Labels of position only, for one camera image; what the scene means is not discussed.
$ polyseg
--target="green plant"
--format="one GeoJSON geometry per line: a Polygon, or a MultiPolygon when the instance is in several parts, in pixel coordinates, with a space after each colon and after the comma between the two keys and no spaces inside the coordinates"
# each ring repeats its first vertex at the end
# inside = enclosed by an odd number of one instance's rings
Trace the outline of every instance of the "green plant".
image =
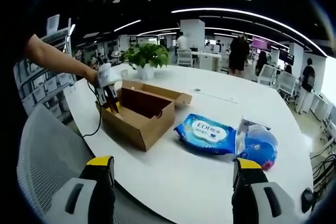
{"type": "Polygon", "coordinates": [[[133,66],[144,66],[149,63],[152,67],[157,68],[168,64],[169,54],[168,51],[160,45],[155,44],[136,44],[129,48],[122,54],[124,60],[128,59],[129,65],[135,70],[133,66]]]}

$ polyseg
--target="brown cardboard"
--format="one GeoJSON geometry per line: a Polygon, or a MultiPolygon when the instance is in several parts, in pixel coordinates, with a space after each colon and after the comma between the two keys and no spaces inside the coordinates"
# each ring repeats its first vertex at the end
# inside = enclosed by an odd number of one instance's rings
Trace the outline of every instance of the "brown cardboard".
{"type": "Polygon", "coordinates": [[[148,151],[173,125],[174,102],[190,104],[192,96],[172,90],[123,81],[118,90],[122,119],[102,108],[101,117],[109,127],[118,130],[138,149],[148,151]]]}
{"type": "Polygon", "coordinates": [[[123,81],[122,87],[132,90],[138,90],[143,93],[154,94],[158,97],[165,98],[175,104],[190,104],[192,96],[186,93],[180,93],[169,89],[159,88],[149,84],[144,84],[135,81],[123,81]]]}

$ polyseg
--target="hand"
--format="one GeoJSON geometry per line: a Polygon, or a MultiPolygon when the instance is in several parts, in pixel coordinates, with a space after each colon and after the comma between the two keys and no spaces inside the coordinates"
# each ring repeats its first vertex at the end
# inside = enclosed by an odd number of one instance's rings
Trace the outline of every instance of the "hand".
{"type": "Polygon", "coordinates": [[[87,81],[93,85],[94,87],[96,87],[97,85],[97,71],[91,68],[88,68],[84,78],[87,79],[87,81]]]}

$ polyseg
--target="potted plant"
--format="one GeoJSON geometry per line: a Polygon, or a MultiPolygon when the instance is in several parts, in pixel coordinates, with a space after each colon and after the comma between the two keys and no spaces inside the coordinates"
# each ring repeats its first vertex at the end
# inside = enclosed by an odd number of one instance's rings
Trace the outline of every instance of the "potted plant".
{"type": "Polygon", "coordinates": [[[154,68],[167,66],[169,60],[168,51],[163,46],[150,43],[136,44],[125,51],[122,56],[144,80],[153,78],[154,68]]]}

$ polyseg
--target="ceiling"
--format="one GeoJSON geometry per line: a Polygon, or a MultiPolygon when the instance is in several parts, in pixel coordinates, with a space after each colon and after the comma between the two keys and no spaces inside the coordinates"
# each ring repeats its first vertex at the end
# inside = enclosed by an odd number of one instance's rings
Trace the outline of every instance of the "ceiling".
{"type": "MultiPolygon", "coordinates": [[[[207,27],[228,28],[264,36],[275,41],[295,40],[304,43],[314,53],[322,55],[306,40],[282,26],[270,21],[244,14],[197,11],[172,14],[171,11],[186,8],[217,7],[244,10],[282,22],[306,35],[312,40],[334,41],[335,26],[334,0],[42,0],[36,7],[39,35],[45,33],[47,17],[60,14],[60,26],[65,26],[71,17],[76,24],[71,40],[77,45],[94,40],[110,40],[120,34],[139,34],[146,31],[178,27],[181,19],[200,18],[207,27]],[[114,33],[116,28],[141,19],[142,21],[114,33]],[[100,32],[97,36],[84,39],[88,33],[100,32]]],[[[227,33],[206,30],[206,34],[227,33]]],[[[334,55],[332,47],[321,45],[328,54],[334,55]]]]}

